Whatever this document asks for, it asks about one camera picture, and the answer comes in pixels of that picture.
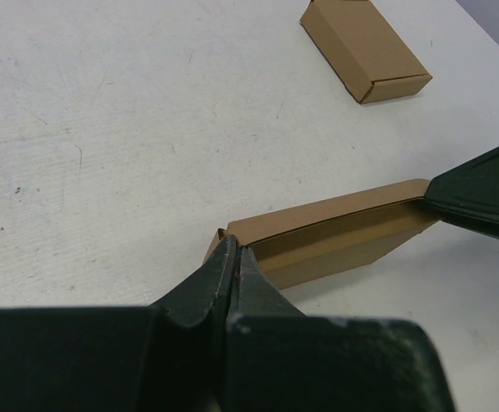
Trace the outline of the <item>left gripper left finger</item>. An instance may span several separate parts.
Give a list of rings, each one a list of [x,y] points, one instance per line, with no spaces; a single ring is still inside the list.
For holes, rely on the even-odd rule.
[[[222,238],[207,260],[183,282],[150,305],[180,328],[191,329],[228,307],[237,261],[237,239]]]

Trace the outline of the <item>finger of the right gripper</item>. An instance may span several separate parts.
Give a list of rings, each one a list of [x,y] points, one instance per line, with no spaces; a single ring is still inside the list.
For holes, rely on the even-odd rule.
[[[499,239],[499,147],[433,178],[424,202],[446,223]]]

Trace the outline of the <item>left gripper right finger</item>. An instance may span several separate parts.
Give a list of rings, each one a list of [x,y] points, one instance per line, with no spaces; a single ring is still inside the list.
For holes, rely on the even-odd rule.
[[[262,273],[251,247],[238,250],[228,319],[241,316],[305,318]]]

